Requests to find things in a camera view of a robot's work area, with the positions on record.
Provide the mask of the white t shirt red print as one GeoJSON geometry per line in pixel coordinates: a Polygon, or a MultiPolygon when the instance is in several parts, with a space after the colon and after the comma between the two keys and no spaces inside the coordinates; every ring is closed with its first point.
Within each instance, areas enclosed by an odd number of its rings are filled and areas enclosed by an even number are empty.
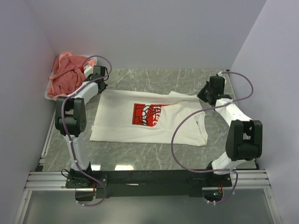
{"type": "Polygon", "coordinates": [[[90,141],[205,146],[205,112],[196,96],[171,91],[106,90],[99,100],[90,141]],[[195,111],[178,131],[180,122],[195,111]]]}

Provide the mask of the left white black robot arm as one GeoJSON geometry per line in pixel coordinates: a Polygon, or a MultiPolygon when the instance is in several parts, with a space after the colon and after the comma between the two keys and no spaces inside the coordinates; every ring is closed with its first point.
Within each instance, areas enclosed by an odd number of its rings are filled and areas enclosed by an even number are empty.
{"type": "Polygon", "coordinates": [[[95,65],[77,90],[56,100],[55,128],[63,135],[71,156],[68,178],[77,181],[84,188],[93,183],[91,163],[84,145],[87,126],[85,105],[106,89],[105,81],[109,78],[109,73],[105,66],[95,65]]]}

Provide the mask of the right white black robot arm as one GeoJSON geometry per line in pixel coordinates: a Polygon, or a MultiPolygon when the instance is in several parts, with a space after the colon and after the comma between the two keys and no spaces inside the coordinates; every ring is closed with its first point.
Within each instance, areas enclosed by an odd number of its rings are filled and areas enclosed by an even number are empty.
{"type": "Polygon", "coordinates": [[[197,97],[208,103],[229,126],[225,152],[207,166],[205,181],[210,186],[216,186],[224,179],[223,175],[262,154],[262,122],[245,115],[235,104],[236,100],[224,93],[225,82],[222,74],[218,73],[211,76],[197,94],[197,97]]]}

